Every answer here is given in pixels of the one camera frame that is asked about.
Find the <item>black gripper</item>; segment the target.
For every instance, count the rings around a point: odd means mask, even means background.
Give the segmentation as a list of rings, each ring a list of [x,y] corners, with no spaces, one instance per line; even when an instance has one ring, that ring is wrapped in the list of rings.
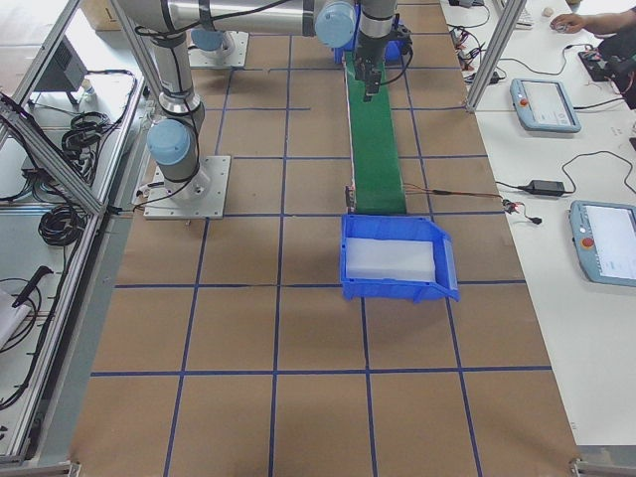
[[[355,48],[355,79],[365,81],[365,102],[371,101],[380,90],[383,57],[384,48],[380,44],[358,44]]]

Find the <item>person's hand on desk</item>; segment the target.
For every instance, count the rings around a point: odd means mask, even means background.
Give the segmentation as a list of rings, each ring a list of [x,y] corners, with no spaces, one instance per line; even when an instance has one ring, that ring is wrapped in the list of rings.
[[[562,34],[575,34],[585,28],[586,21],[577,14],[561,14],[551,19],[550,28]]]

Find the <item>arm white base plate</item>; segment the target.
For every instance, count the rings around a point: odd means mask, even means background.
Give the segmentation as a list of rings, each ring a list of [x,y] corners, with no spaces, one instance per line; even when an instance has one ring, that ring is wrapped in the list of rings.
[[[230,156],[206,156],[198,174],[183,188],[166,181],[156,166],[153,181],[162,185],[149,191],[143,216],[147,220],[222,219],[230,169]]]
[[[249,39],[248,33],[194,29],[190,32],[190,38],[188,54],[192,69],[228,70],[244,68]]]

